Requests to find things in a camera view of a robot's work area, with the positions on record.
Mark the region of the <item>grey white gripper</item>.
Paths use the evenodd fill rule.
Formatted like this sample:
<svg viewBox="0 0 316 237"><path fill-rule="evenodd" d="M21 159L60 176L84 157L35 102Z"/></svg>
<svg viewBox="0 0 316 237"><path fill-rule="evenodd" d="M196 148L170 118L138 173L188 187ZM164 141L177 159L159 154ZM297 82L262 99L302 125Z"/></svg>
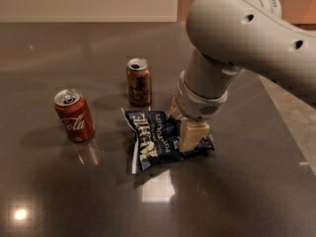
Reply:
<svg viewBox="0 0 316 237"><path fill-rule="evenodd" d="M208 99L197 95L186 85L185 72L181 72L177 83L176 95L173 95L169 111L169 115L173 119L187 118L181 122L181 152L195 149L209 130L208 123L205 120L198 119L212 119L217 116L222 106L226 103L227 97L227 91L216 99Z"/></svg>

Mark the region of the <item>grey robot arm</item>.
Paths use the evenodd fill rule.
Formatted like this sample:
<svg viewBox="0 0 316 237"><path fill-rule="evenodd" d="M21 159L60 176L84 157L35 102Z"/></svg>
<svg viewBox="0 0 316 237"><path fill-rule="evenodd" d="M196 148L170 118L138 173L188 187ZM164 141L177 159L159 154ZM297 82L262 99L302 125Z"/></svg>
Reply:
<svg viewBox="0 0 316 237"><path fill-rule="evenodd" d="M278 0L196 0L186 30L195 49L171 108L181 122L182 152L206 136L207 121L218 114L243 70L316 104L316 36L284 21Z"/></svg>

